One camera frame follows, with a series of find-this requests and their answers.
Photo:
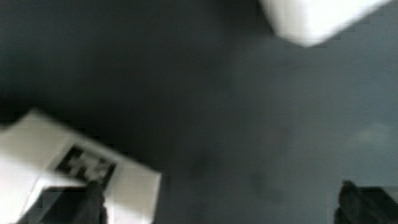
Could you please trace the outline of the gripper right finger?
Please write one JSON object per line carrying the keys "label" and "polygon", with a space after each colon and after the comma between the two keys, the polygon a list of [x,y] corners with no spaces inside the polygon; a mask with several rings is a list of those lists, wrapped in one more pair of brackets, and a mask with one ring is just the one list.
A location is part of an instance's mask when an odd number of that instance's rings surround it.
{"label": "gripper right finger", "polygon": [[398,186],[342,182],[333,224],[398,224]]}

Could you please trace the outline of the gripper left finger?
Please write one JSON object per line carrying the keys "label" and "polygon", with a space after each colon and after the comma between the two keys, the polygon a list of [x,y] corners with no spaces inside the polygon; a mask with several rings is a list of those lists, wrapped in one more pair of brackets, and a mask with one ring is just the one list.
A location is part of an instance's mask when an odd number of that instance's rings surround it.
{"label": "gripper left finger", "polygon": [[47,187],[15,224],[108,224],[101,184]]}

